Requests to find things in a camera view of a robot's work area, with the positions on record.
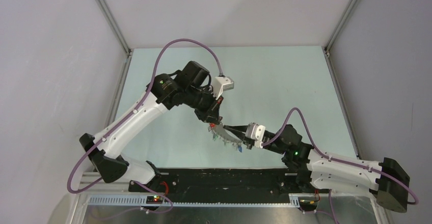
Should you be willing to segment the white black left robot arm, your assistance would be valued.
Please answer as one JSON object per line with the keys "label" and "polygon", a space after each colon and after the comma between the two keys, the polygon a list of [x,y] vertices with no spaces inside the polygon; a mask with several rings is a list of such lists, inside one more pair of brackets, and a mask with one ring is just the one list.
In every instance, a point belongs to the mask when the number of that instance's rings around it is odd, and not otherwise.
{"label": "white black left robot arm", "polygon": [[[204,85],[206,79],[210,79],[210,83]],[[153,120],[182,104],[192,108],[200,121],[220,124],[222,93],[233,87],[231,78],[217,76],[211,79],[206,68],[190,61],[182,70],[155,76],[142,98],[124,115],[96,135],[83,134],[79,142],[105,183],[121,178],[137,180],[148,191],[156,191],[161,185],[156,167],[150,162],[126,159],[121,155],[123,149]]]}

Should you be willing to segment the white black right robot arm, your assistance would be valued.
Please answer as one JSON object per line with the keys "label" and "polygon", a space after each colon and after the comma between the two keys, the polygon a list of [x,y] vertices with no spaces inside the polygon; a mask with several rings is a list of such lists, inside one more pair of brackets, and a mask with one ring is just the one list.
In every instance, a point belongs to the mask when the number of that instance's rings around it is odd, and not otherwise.
{"label": "white black right robot arm", "polygon": [[213,133],[225,143],[234,146],[259,148],[281,154],[282,162],[297,173],[297,188],[302,192],[311,189],[332,189],[344,193],[375,198],[383,208],[405,213],[409,204],[410,177],[392,158],[367,161],[319,154],[315,146],[304,143],[302,136],[290,124],[280,135],[269,132],[263,125],[251,123],[242,126],[216,125]]}

